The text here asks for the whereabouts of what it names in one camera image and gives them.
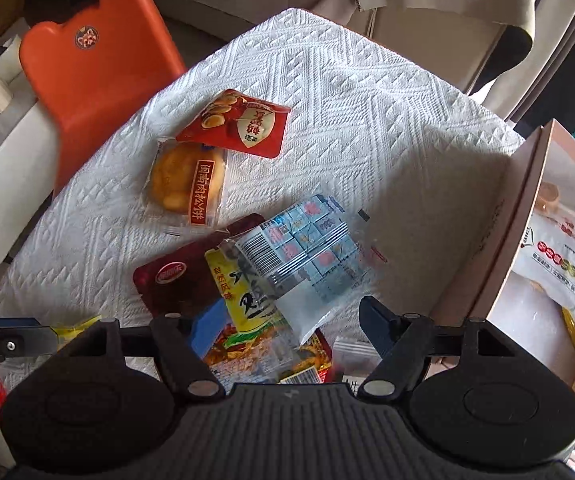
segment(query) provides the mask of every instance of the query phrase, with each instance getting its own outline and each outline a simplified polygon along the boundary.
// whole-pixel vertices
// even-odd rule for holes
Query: dark red snack package
[[[291,108],[223,90],[176,140],[274,158],[279,155]]]
[[[132,275],[136,290],[153,316],[178,312],[196,317],[221,298],[212,278],[205,252],[225,238],[249,231],[264,221],[251,214],[189,243],[174,252],[138,267]]]

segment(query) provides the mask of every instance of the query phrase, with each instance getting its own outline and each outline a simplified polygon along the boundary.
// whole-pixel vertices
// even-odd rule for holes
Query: round sticker
[[[74,44],[82,50],[92,48],[97,41],[99,41],[99,33],[91,25],[84,25],[76,31],[74,36]]]

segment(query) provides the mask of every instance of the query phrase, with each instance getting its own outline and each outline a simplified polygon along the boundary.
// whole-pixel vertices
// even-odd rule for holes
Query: brand logo
[[[521,242],[521,249],[523,247],[528,247],[528,246],[533,246],[533,245],[534,245],[534,231],[531,227],[528,227],[525,230],[525,234],[523,235],[523,241]]]
[[[96,45],[96,42],[99,41],[99,33],[90,25],[84,25],[78,31],[76,31],[76,35],[74,36],[74,44],[83,50],[87,50],[88,48],[92,48]]]
[[[156,273],[154,281],[162,285],[173,282],[177,278],[180,278],[187,268],[188,266],[183,262],[171,262],[161,267],[161,270]]]
[[[210,195],[210,180],[214,173],[214,160],[197,160],[194,181],[190,190],[190,223],[206,225],[208,222],[208,198]]]

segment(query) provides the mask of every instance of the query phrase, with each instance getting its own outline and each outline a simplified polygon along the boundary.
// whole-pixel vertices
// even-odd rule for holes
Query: white snack bag
[[[575,218],[532,212],[512,271],[542,286],[575,320]]]

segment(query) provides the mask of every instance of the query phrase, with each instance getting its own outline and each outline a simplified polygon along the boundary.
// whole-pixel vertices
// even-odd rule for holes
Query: blue candy package
[[[363,211],[348,214],[334,197],[315,194],[219,248],[259,277],[261,293],[303,344],[349,291],[373,279],[372,251],[361,239],[368,219]]]

